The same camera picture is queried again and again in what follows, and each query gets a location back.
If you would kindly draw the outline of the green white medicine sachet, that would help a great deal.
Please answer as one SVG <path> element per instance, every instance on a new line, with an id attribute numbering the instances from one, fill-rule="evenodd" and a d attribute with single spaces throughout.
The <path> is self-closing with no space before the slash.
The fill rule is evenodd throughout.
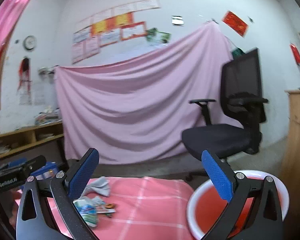
<path id="1" fill-rule="evenodd" d="M 73 204 L 85 223 L 91 228 L 96 228 L 98 225 L 97 208 L 103 208 L 106 203 L 99 196 L 94 198 L 83 196 L 74 200 Z"/>

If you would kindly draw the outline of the grey face mask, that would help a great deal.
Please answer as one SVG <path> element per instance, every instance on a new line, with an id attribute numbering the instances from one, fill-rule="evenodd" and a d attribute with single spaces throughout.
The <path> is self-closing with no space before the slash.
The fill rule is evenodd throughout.
<path id="1" fill-rule="evenodd" d="M 84 188 L 81 196 L 86 196 L 90 193 L 96 193 L 104 197 L 110 196 L 110 185 L 106 177 L 101 176 L 100 178 L 93 179 L 92 182 L 89 182 Z"/>

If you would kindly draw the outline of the long white red sachet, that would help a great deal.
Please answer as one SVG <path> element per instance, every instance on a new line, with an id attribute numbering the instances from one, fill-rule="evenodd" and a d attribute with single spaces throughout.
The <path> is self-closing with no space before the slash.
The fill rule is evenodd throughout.
<path id="1" fill-rule="evenodd" d="M 97 209 L 98 214 L 111 214 L 115 212 L 115 209 Z"/>

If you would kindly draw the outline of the brown round wooden chip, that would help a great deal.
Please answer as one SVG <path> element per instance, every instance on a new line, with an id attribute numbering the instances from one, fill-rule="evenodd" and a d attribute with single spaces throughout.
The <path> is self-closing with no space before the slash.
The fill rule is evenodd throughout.
<path id="1" fill-rule="evenodd" d="M 104 206 L 106 209 L 115 209 L 115 204 L 113 203 L 108 203 Z"/>

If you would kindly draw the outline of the blue cardboard box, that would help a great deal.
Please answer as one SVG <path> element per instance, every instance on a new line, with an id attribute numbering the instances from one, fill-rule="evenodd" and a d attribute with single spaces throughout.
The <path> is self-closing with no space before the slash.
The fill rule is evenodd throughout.
<path id="1" fill-rule="evenodd" d="M 55 161 L 48 161 L 45 166 L 32 172 L 30 175 L 42 180 L 46 178 L 53 178 L 59 172 L 58 166 Z"/>

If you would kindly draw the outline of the stack of books papers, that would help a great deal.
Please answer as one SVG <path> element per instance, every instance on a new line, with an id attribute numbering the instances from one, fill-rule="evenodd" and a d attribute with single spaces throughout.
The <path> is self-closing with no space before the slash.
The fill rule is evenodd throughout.
<path id="1" fill-rule="evenodd" d="M 45 125 L 53 122 L 59 122 L 61 119 L 62 116 L 60 109 L 48 106 L 35 117 L 34 124 L 36 126 Z"/>

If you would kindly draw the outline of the wooden curved counter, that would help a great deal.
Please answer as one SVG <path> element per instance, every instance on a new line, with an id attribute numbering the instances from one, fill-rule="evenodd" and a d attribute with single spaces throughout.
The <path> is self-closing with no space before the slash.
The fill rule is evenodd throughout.
<path id="1" fill-rule="evenodd" d="M 288 90 L 286 93 L 289 99 L 289 129 L 279 178 L 290 196 L 286 222 L 295 230 L 300 228 L 300 90 Z"/>

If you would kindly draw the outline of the black office chair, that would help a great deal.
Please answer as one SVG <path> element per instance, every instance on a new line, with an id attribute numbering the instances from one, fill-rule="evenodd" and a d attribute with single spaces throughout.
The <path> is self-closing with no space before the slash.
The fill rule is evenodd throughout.
<path id="1" fill-rule="evenodd" d="M 190 155 L 200 160 L 204 150 L 217 155 L 221 161 L 245 152 L 259 152 L 262 133 L 260 124 L 266 122 L 262 94 L 262 79 L 258 49 L 255 48 L 226 63 L 221 71 L 221 88 L 218 102 L 223 113 L 242 126 L 213 124 L 209 103 L 215 99 L 194 99 L 190 104 L 201 108 L 205 126 L 189 128 L 182 132 L 181 141 Z"/>

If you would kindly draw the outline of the pink hanging sheet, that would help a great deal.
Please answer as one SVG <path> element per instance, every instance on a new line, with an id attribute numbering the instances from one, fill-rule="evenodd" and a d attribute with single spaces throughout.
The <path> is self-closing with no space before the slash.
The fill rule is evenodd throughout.
<path id="1" fill-rule="evenodd" d="M 181 154 L 183 130 L 203 124 L 193 99 L 212 99 L 213 122 L 239 126 L 221 110 L 221 69 L 232 60 L 215 22 L 168 46 L 114 64 L 56 69 L 65 156 L 90 148 L 100 162 L 134 164 Z"/>

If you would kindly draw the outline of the red hanging lantern decoration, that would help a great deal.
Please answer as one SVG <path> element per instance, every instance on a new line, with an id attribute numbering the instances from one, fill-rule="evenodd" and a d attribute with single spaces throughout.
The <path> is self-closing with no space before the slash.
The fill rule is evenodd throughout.
<path id="1" fill-rule="evenodd" d="M 296 61 L 296 64 L 300 65 L 300 53 L 299 53 L 297 47 L 294 44 L 291 43 L 290 48 L 292 50 L 292 53 L 293 53 L 294 59 Z"/>

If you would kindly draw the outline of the green photo prints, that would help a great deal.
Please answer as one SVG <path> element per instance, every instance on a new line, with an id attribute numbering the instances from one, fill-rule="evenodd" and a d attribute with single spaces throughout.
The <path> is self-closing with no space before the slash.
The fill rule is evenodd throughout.
<path id="1" fill-rule="evenodd" d="M 157 28 L 146 30 L 146 40 L 151 44 L 166 44 L 171 39 L 171 33 L 159 31 Z"/>

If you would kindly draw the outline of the wooden wall shelf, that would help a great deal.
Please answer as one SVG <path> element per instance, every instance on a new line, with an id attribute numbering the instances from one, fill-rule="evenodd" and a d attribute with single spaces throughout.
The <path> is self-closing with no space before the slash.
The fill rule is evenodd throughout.
<path id="1" fill-rule="evenodd" d="M 24 153 L 53 141 L 60 143 L 63 138 L 63 124 L 61 121 L 2 133 L 0 134 L 0 146 L 7 146 L 8 151 L 0 153 L 0 160 Z"/>

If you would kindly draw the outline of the round wall clock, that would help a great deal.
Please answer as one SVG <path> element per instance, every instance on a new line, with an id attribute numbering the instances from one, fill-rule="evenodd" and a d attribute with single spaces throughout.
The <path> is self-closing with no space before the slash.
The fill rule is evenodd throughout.
<path id="1" fill-rule="evenodd" d="M 37 39 L 34 35 L 29 35 L 23 40 L 23 48 L 26 51 L 33 51 L 37 46 Z"/>

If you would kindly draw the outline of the wall certificates group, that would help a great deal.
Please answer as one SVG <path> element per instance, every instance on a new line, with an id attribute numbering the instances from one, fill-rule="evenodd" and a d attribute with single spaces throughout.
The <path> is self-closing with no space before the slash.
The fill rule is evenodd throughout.
<path id="1" fill-rule="evenodd" d="M 100 11 L 77 22 L 72 36 L 71 63 L 100 53 L 102 47 L 146 36 L 146 22 L 134 21 L 134 13 L 159 8 L 159 0 L 141 0 Z"/>

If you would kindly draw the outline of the red paper wall poster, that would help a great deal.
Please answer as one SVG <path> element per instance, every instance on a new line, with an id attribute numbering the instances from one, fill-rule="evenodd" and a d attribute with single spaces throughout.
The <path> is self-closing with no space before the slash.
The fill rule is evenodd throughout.
<path id="1" fill-rule="evenodd" d="M 241 37 L 245 36 L 248 29 L 248 24 L 245 23 L 241 18 L 235 15 L 232 11 L 227 11 L 224 15 L 222 22 L 233 29 Z"/>

